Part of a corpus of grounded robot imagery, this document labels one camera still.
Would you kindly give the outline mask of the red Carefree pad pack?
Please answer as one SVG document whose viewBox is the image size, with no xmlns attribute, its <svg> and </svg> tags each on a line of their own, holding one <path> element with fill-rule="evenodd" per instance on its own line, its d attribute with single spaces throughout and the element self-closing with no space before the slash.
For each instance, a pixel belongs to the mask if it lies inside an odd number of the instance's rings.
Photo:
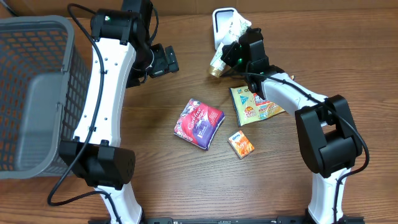
<svg viewBox="0 0 398 224">
<path fill-rule="evenodd" d="M 191 98 L 174 127 L 174 134 L 207 151 L 225 118 L 224 112 Z"/>
</svg>

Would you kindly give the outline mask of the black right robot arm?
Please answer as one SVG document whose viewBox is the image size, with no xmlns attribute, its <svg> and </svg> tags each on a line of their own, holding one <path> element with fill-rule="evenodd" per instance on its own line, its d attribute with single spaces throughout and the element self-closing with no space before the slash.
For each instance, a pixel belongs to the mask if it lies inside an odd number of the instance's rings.
<svg viewBox="0 0 398 224">
<path fill-rule="evenodd" d="M 295 118 L 300 153 L 312 172 L 312 197 L 300 222 L 364 223 L 362 217 L 346 216 L 342 209 L 346 178 L 369 164 L 369 149 L 347 100 L 312 92 L 270 64 L 259 28 L 249 28 L 220 48 L 221 60 L 230 67 L 224 77 L 244 79 L 250 92 Z"/>
</svg>

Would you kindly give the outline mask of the white Pantene shampoo tube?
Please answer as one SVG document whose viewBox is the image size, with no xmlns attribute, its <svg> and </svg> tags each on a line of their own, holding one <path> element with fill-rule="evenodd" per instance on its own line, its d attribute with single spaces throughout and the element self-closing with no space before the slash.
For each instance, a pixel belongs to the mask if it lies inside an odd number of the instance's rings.
<svg viewBox="0 0 398 224">
<path fill-rule="evenodd" d="M 220 77 L 226 64 L 222 61 L 223 47 L 238 42 L 239 38 L 251 27 L 251 22 L 246 20 L 238 12 L 233 12 L 232 18 L 227 20 L 226 25 L 221 29 L 223 34 L 220 44 L 216 48 L 216 52 L 210 62 L 208 72 L 214 77 Z"/>
</svg>

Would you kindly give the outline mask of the yellow wet wipes pack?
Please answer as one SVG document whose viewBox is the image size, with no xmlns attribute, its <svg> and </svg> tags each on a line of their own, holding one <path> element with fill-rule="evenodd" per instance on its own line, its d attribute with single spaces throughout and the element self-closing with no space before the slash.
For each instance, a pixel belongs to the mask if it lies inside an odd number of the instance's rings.
<svg viewBox="0 0 398 224">
<path fill-rule="evenodd" d="M 230 88 L 238 126 L 263 121 L 285 110 L 279 105 L 263 100 L 257 93 L 251 93 L 247 86 Z"/>
</svg>

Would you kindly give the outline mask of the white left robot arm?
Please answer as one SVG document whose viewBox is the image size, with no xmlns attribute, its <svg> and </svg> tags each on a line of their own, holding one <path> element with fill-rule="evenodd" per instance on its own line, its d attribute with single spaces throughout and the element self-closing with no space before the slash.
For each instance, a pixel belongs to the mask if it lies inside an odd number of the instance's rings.
<svg viewBox="0 0 398 224">
<path fill-rule="evenodd" d="M 120 124 L 127 88 L 179 70 L 173 48 L 154 43 L 149 27 L 157 16 L 150 1 L 124 1 L 119 10 L 95 11 L 84 30 L 93 48 L 90 84 L 73 139 L 61 141 L 58 153 L 67 172 L 103 199 L 110 223 L 145 221 L 131 184 L 136 157 L 120 146 Z"/>
</svg>

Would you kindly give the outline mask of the Kleenex tissue pack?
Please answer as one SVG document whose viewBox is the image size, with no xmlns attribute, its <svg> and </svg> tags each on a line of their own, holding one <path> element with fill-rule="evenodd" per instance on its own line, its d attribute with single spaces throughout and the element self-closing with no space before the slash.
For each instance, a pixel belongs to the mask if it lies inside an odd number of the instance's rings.
<svg viewBox="0 0 398 224">
<path fill-rule="evenodd" d="M 243 159 L 255 149 L 242 131 L 238 131 L 230 136 L 228 142 L 240 159 Z"/>
</svg>

